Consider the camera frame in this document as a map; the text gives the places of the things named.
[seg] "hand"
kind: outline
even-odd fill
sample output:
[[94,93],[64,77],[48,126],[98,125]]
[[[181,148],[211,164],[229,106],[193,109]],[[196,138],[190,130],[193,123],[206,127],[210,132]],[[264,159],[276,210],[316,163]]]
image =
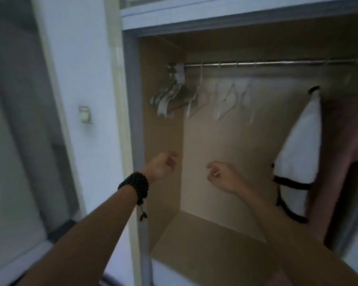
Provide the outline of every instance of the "hand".
[[175,170],[176,161],[174,158],[178,156],[179,154],[176,151],[160,153],[147,164],[141,173],[145,175],[149,183],[161,180]]
[[243,176],[236,170],[232,163],[210,162],[207,168],[211,168],[208,180],[219,189],[227,192],[238,193],[249,190],[250,186]]

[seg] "metal rod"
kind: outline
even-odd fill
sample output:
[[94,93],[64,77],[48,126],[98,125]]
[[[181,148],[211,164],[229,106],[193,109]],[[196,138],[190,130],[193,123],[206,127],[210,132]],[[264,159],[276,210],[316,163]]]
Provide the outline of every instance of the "metal rod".
[[295,59],[295,60],[265,60],[265,61],[224,61],[205,63],[186,63],[185,68],[190,67],[256,67],[256,66],[321,66],[321,65],[357,65],[356,59]]

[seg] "human arm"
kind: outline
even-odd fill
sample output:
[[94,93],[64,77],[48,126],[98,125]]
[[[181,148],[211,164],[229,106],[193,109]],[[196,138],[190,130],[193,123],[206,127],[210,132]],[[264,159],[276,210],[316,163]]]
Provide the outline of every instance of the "human arm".
[[263,199],[232,164],[211,162],[208,180],[241,198],[253,212],[268,244],[293,286],[358,286],[358,274],[310,235]]
[[[149,183],[170,174],[176,152],[161,153],[142,171]],[[95,286],[137,204],[133,187],[120,188],[77,223],[21,280],[18,286]]]

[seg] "white garment with black trim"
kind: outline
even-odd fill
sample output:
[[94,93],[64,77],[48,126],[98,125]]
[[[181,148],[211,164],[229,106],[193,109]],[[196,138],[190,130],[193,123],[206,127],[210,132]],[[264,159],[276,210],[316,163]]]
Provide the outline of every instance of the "white garment with black trim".
[[318,172],[321,131],[321,101],[317,90],[312,93],[274,163],[273,181],[279,184],[277,204],[301,223],[307,222],[307,194]]

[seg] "closet bottom panel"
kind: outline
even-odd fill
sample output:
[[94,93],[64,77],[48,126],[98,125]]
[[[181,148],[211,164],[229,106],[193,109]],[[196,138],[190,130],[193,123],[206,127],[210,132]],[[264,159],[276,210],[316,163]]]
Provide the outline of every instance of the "closet bottom panel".
[[179,212],[152,251],[154,286],[261,285],[276,270],[261,241]]

